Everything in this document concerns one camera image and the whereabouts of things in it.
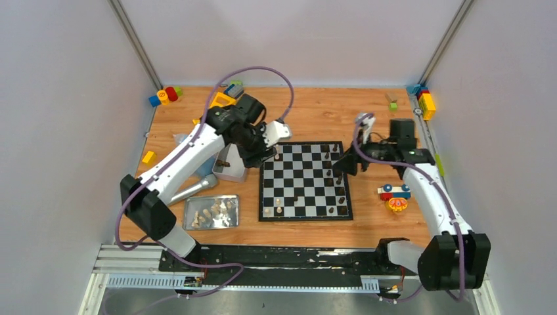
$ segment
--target wooden table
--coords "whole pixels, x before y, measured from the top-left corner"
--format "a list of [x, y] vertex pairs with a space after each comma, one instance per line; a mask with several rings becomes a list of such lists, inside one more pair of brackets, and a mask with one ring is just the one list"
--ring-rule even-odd
[[[158, 163], [169, 154], [176, 144], [173, 135], [189, 133], [194, 125], [192, 119], [199, 118], [203, 104], [210, 91], [209, 87], [184, 87], [183, 96], [167, 106], [159, 106], [144, 154], [154, 151]], [[294, 107], [287, 117], [294, 136], [291, 141], [332, 141], [341, 140], [344, 148], [349, 148], [354, 128], [354, 119], [360, 112], [374, 112], [377, 121], [374, 131], [389, 134], [389, 119], [412, 117], [411, 106], [403, 89], [389, 92], [399, 97], [398, 110], [390, 112], [383, 89], [296, 89]], [[246, 88], [246, 92], [267, 107], [270, 121], [281, 115], [288, 105], [290, 93], [287, 88], [266, 87]], [[136, 176], [148, 169], [141, 164]], [[183, 188], [196, 182], [190, 178]], [[240, 226], [223, 230], [189, 232], [200, 243], [282, 245], [306, 247], [371, 247], [375, 248], [380, 238], [405, 237], [418, 245], [428, 244], [429, 232], [414, 199], [402, 213], [392, 213], [379, 200], [376, 189], [384, 184], [400, 185], [397, 173], [385, 165], [370, 165], [365, 173], [349, 176], [353, 220], [343, 221], [298, 221], [259, 222], [259, 169], [250, 169], [244, 183], [220, 183], [210, 190], [198, 194], [237, 194], [240, 196]], [[170, 207], [182, 222], [184, 202]], [[128, 218], [121, 226], [122, 240], [137, 240], [143, 236]]]

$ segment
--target chessboard border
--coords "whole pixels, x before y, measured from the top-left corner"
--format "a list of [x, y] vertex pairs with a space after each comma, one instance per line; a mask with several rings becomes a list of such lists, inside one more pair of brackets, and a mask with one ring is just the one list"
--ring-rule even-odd
[[[321, 145], [321, 144], [338, 144], [339, 153], [342, 155], [344, 149], [342, 147], [342, 141], [282, 141], [278, 142], [278, 145]], [[264, 217], [263, 216], [263, 172], [264, 166], [259, 168], [259, 221], [260, 222], [284, 222], [284, 221], [350, 221], [353, 220], [353, 209], [352, 200], [350, 199], [350, 187], [348, 184], [348, 175], [344, 173], [344, 188], [346, 196], [346, 207], [348, 210], [348, 215], [346, 216], [335, 216], [335, 217]]]

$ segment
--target chessboard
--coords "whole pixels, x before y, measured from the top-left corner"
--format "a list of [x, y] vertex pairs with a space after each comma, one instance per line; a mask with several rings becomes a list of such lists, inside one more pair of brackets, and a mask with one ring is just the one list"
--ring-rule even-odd
[[279, 142], [260, 168], [260, 221], [352, 220], [342, 142]]

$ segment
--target white wall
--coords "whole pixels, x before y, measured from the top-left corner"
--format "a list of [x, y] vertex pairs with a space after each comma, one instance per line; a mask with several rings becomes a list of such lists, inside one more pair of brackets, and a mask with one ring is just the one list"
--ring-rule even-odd
[[[296, 85], [416, 83], [462, 0], [123, 0], [165, 84], [270, 66]], [[250, 72], [248, 84], [282, 84]]]
[[2, 1], [0, 43], [0, 314], [76, 314], [154, 88], [106, 1]]
[[492, 243], [505, 315], [554, 314], [557, 2], [476, 1], [430, 80], [460, 213]]

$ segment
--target yellow lego brick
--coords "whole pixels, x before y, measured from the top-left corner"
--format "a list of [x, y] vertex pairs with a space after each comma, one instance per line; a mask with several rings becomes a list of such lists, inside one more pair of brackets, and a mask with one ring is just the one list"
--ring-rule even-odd
[[213, 98], [213, 102], [211, 102], [211, 106], [209, 106], [209, 108], [213, 108], [215, 106], [223, 107], [223, 106], [228, 106], [228, 105], [236, 105], [236, 102], [238, 102], [237, 99], [235, 99], [233, 97], [229, 97], [225, 93], [217, 92], [217, 94], [215, 95], [215, 98]]
[[151, 166], [155, 162], [155, 160], [156, 160], [156, 153], [153, 151], [148, 151], [141, 161], [147, 164], [147, 166]]
[[170, 104], [170, 100], [168, 99], [168, 94], [166, 94], [165, 90], [160, 90], [157, 92], [158, 99], [160, 100], [160, 104], [168, 105]]
[[435, 104], [430, 93], [422, 93], [422, 96], [418, 100], [422, 113], [424, 115], [424, 120], [430, 120], [435, 114]]

